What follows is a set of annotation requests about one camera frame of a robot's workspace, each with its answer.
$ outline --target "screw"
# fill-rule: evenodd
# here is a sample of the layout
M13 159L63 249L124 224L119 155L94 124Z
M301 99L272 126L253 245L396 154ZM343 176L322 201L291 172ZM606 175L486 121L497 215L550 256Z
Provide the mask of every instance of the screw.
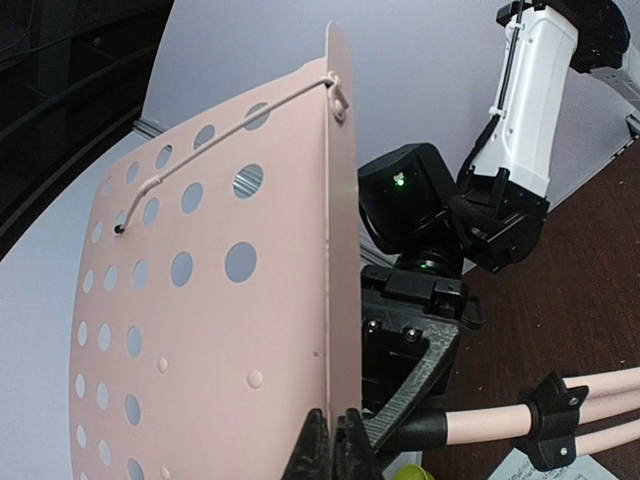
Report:
M418 331L415 328L410 328L404 334L405 340L407 342L409 342L409 343L415 343L418 340L418 337L419 337L419 334L418 334Z
M367 323L367 333L376 333L378 331L379 325L375 320L370 320Z

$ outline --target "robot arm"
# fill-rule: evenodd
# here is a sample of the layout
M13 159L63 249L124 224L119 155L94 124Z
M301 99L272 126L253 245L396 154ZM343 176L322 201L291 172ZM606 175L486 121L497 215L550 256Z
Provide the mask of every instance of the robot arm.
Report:
M611 1L534 3L539 5L524 5L520 22L519 2L498 14L507 35L502 80L491 109L499 121L473 166L474 173L482 176L496 176L505 168L510 181L544 198L567 70L590 74L638 108L640 53L630 42L624 16ZM515 29L519 35L514 45ZM501 106L505 81L508 87Z

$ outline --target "wooden surface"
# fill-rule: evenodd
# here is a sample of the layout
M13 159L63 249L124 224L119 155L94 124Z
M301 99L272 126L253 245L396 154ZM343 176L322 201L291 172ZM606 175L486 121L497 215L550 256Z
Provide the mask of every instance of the wooden surface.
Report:
M454 365L447 409L514 403L548 373L640 366L640 142L554 210L525 262L467 277L487 325L469 332ZM599 430L640 412L600 422ZM437 480L484 480L508 442L425 455ZM596 455L621 479L640 478L640 441Z

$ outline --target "black plastic bracket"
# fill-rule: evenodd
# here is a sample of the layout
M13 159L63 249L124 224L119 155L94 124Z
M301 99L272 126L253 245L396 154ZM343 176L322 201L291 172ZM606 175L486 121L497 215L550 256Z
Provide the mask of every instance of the black plastic bracket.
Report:
M447 204L465 256L494 273L533 252L549 211L545 198L509 176L504 168L495 177L476 175L472 168L462 178L463 195L451 197Z
M576 459L575 432L580 422L580 407L589 388L567 389L562 377L554 372L521 400L531 411L531 431L515 442L531 464L541 472L571 465Z

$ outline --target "pink metal sheet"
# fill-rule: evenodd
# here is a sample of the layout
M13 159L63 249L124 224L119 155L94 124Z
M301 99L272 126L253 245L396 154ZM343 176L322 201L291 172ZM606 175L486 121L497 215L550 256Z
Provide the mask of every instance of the pink metal sheet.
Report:
M113 233L146 179L330 71L351 105L344 122L315 88L169 177ZM330 25L327 56L107 172L74 310L74 479L277 479L311 408L334 418L359 406L351 81L346 38Z

